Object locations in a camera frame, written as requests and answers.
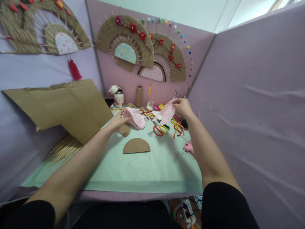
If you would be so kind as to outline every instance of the bundle of skewers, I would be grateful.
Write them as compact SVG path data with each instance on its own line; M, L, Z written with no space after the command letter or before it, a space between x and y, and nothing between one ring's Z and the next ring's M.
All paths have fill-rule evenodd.
M51 152L47 155L45 160L50 161L51 164L55 164L57 162L64 162L69 158L72 154L79 151L83 145L72 135L67 134L64 136L59 143L54 146Z

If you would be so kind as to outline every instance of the pink paper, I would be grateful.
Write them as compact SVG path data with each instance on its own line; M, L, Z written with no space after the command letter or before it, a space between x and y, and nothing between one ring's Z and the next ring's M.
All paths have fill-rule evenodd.
M123 117L132 118L128 123L132 124L136 129L141 130L146 127L145 116L139 114L139 110L135 108L126 107Z
M160 112L159 115L162 116L162 120L161 122L159 123L159 125L164 125L166 123L168 123L169 121L172 120L174 114L175 114L175 111L176 109L173 107L173 102L176 100L177 98L174 98L172 100L170 100L165 106L164 108L162 109L162 111ZM158 118L158 115L156 117L153 118L153 121L155 121L156 123L157 122L157 118Z

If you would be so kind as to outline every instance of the pink wall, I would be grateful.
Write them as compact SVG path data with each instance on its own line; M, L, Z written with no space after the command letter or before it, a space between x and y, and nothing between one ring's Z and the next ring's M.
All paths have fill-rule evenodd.
M94 31L94 36L97 37L97 33L99 32L100 23L103 23L107 17L110 16L113 11L114 14L125 14L125 15L132 15L138 20L142 20L143 18L152 18L154 17L155 20L158 19L156 15L146 15L138 12L134 12L131 10L123 9L114 5L110 5L107 3L103 3L97 0L87 0L89 17L91 19L92 28ZM168 25L164 24L164 20L161 23L162 26L168 27ZM112 84L119 85L124 92L125 101L135 103L136 97L136 88L137 86L143 87L143 100L142 105L147 104L147 100L153 100L155 104L159 103L167 103L175 93L175 89L179 91L179 94L186 95L188 88L191 86L193 80L195 79L195 75L198 72L198 69L202 63L204 56L215 36L214 33L210 33L207 31L195 29L186 25L181 25L175 23L177 26L177 30L181 31L181 34L184 35L184 38L181 38L181 34L177 34L172 32L170 38L180 46L183 44L184 40L187 40L186 45L184 48L181 48L182 53L185 55L191 51L192 54L192 61L186 62L186 68L193 70L191 72L187 72L186 81L184 82L158 82L153 80L152 81L152 93L150 97L148 96L148 88L150 84L150 79L146 79L144 77L140 77L135 73L131 73L116 64L116 59L112 58L112 55L106 52L101 51L98 49L98 57L100 61L100 66L102 70L102 76L104 80L105 92L108 98L113 98L113 96L108 92L108 88ZM166 28L160 27L160 31L165 31Z

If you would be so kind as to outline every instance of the scissors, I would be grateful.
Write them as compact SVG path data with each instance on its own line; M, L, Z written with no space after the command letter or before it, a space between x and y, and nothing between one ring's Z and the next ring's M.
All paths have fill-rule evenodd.
M150 120L151 120L152 123L154 124L154 126L153 126L153 132L154 132L157 136L162 137L163 134L165 134L165 135L168 134L168 129L167 129L165 126L159 126L159 128L160 128L160 129L159 129L159 128L157 127L158 124L157 124L155 121L153 121L153 118L152 118L152 117L150 117Z

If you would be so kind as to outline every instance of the yellow tassel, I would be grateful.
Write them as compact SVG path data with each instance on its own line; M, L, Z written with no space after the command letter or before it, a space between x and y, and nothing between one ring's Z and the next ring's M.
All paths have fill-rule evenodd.
M148 89L148 94L151 94L152 93L152 85L149 86L149 89Z

